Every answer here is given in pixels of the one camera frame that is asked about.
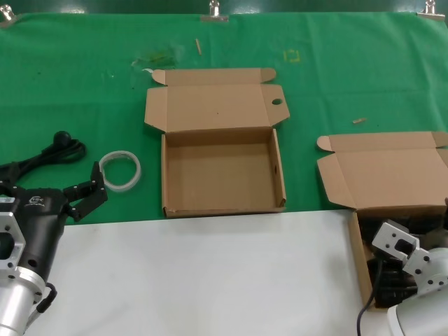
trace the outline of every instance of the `binder clip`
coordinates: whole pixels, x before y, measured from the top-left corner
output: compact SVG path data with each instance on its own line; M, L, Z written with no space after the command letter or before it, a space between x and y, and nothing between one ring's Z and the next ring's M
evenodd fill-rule
M210 0L210 15L203 15L201 21L218 21L218 22L229 22L228 16L219 15L219 1Z
M436 21L445 20L445 14L435 13L435 0L426 0L425 9L423 9L423 11L421 11L420 13L417 13L417 16Z
M14 15L13 10L9 5L0 6L0 12L4 18L4 20L0 22L0 28L7 28L8 26L12 25L18 18Z

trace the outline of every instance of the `box flap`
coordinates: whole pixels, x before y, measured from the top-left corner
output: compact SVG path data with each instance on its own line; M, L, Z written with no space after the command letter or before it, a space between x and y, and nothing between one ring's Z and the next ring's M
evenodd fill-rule
M446 132L397 132L320 136L320 149L330 152L385 151L448 146Z
M444 207L448 155L436 148L447 140L443 132L322 136L318 146L336 151L318 161L328 199L354 209Z
M271 68L154 70L153 80L166 86L260 84L275 75Z
M159 70L167 87L148 90L145 123L165 132L269 127L289 117L273 69Z

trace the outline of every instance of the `cardboard box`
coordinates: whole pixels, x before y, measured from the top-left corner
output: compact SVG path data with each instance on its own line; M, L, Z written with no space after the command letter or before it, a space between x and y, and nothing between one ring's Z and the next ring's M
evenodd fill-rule
M349 234L365 305L372 292L358 220L362 217L428 216L446 211L448 133L403 132L321 136L318 147L333 154L318 160L332 203L354 209Z
M273 69L155 70L145 123L162 135L166 217L284 210L277 133L289 117Z

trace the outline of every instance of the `logo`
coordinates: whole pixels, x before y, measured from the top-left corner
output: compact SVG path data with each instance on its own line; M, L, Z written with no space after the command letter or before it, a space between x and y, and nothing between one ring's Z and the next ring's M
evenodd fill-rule
M29 205L36 205L38 207L44 207L45 204L43 203L43 198L40 196L33 196L29 199L28 204L25 206L28 207Z

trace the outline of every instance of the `green cloth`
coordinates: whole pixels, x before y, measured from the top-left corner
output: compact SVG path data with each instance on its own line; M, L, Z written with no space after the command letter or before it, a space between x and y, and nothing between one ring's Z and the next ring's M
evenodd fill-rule
M198 39L202 55L198 54ZM81 162L42 167L26 188L63 188L108 152L137 155L140 182L83 223L163 218L160 132L144 125L144 68L273 67L290 119L278 127L288 211L334 208L316 160L320 135L447 130L448 34L412 13L25 15L0 30L0 163L38 153L66 130L87 145ZM367 118L365 122L352 121ZM111 164L123 183L130 162Z

